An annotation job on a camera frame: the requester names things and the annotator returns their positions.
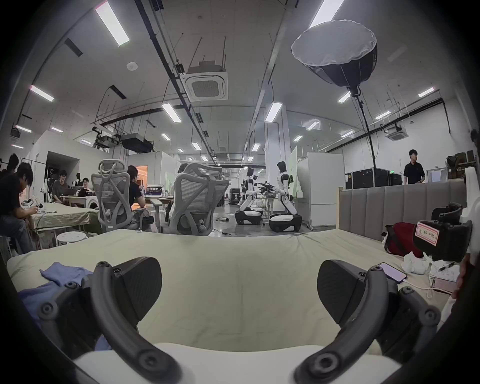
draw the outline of smartphone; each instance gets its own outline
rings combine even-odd
[[[390,264],[381,263],[378,265],[383,268],[385,274],[389,278],[395,280],[397,283],[401,283],[403,280],[407,278],[407,274],[405,272],[402,272],[396,268],[393,268]]]

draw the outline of beige sheet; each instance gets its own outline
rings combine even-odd
[[[7,268],[19,291],[44,284],[38,270],[54,261],[93,271],[101,260],[115,265],[137,256],[157,258],[163,275],[160,297],[140,322],[140,333],[152,343],[230,351],[327,345],[339,327],[318,298],[322,261],[340,259],[365,269],[401,262],[380,242],[341,230],[218,238],[120,229],[16,256]],[[426,276],[408,278],[428,286]],[[426,291],[420,293],[425,297]],[[447,297],[434,292],[427,301],[442,308]]]
[[[47,214],[30,216],[32,230],[55,227],[73,227],[85,224],[98,224],[98,211],[89,208],[70,207],[56,203],[43,203]]]

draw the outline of person's hand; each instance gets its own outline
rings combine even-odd
[[[465,278],[465,274],[467,273],[467,266],[470,264],[470,253],[467,253],[460,263],[460,274],[456,278],[456,289],[452,292],[452,298],[457,299],[460,289],[463,285],[463,280]]]

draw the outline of laptop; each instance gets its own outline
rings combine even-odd
[[[145,198],[155,199],[157,197],[162,197],[164,187],[165,186],[163,184],[147,185],[147,188],[146,188],[146,191],[145,191]]]

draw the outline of pen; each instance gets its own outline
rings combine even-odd
[[[455,262],[450,263],[450,264],[447,264],[447,265],[443,266],[442,268],[439,268],[439,269],[438,269],[438,272],[443,271],[444,269],[453,267],[454,265],[455,265]]]

